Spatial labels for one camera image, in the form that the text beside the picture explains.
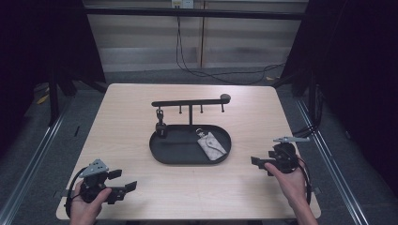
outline wrist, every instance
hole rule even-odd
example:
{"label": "wrist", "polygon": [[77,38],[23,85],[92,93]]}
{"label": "wrist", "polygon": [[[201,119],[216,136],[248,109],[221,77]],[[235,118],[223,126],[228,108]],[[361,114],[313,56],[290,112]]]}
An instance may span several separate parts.
{"label": "wrist", "polygon": [[294,210],[308,206],[305,196],[304,197],[302,197],[302,196],[294,197],[289,200],[289,204],[290,204],[290,207],[292,207]]}

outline finger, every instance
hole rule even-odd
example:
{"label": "finger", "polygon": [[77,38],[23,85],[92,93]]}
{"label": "finger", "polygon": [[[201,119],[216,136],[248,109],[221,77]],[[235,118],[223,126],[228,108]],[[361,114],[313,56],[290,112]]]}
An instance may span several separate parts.
{"label": "finger", "polygon": [[275,177],[278,178],[280,176],[281,172],[274,165],[272,165],[271,163],[266,162],[264,164],[264,166],[266,167],[267,171],[272,173]]}
{"label": "finger", "polygon": [[103,202],[106,201],[106,199],[111,194],[111,192],[112,192],[111,188],[106,188],[106,189],[102,190],[99,193],[99,195],[97,196],[97,198],[92,202],[92,204],[101,205]]}
{"label": "finger", "polygon": [[80,193],[80,186],[82,185],[83,180],[79,181],[76,185],[75,185],[75,191],[74,191],[74,195],[78,195]]}

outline dark curtain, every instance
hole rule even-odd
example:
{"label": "dark curtain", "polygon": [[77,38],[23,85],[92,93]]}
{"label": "dark curtain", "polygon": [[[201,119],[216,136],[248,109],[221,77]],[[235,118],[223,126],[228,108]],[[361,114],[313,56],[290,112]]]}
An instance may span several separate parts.
{"label": "dark curtain", "polygon": [[[323,2],[310,1],[311,12],[330,19],[301,24],[283,75],[314,73],[330,108],[398,196],[398,1],[348,0],[341,17]],[[293,91],[302,93],[308,81],[300,73]]]}
{"label": "dark curtain", "polygon": [[38,83],[54,71],[59,81],[82,77],[105,82],[87,16],[72,10],[80,0],[16,0],[0,7],[0,144],[18,132]]}

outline table top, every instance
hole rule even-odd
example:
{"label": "table top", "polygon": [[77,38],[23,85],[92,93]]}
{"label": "table top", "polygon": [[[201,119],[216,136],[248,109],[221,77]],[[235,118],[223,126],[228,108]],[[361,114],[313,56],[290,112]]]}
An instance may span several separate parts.
{"label": "table top", "polygon": [[[153,101],[214,99],[229,104],[193,106],[193,123],[216,125],[232,140],[228,158],[217,165],[166,165],[153,158],[149,139],[158,122]],[[188,106],[162,107],[164,123],[188,125]],[[272,140],[291,136],[276,91],[264,86],[112,84],[102,101],[71,178],[100,158],[123,174],[108,187],[138,181],[137,188],[114,205],[103,204],[98,219],[267,219],[294,218],[275,177],[251,164],[267,158]],[[68,219],[63,198],[56,215]],[[321,214],[313,195],[311,208]]]}

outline aluminum rail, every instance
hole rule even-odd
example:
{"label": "aluminum rail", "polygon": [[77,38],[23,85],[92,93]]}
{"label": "aluminum rail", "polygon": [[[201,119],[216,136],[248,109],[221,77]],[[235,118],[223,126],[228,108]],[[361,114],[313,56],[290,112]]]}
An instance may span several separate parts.
{"label": "aluminum rail", "polygon": [[[308,115],[308,109],[303,100],[298,100],[297,102],[298,108],[305,120],[305,123],[308,127],[312,125],[310,116]],[[336,161],[333,158],[333,154],[330,152],[328,146],[322,134],[319,130],[314,132],[313,134],[314,141],[318,147],[319,153],[321,154],[322,158],[325,161],[327,168],[329,169],[330,175],[333,178],[334,183],[336,184],[337,188],[339,189],[340,194],[344,200],[344,203],[351,215],[354,219],[355,224],[357,225],[368,225],[369,222],[366,219],[365,214],[358,202],[357,198],[355,197],[354,193],[351,191],[351,188],[346,183],[342,172],[340,171],[339,166],[337,165]]]}

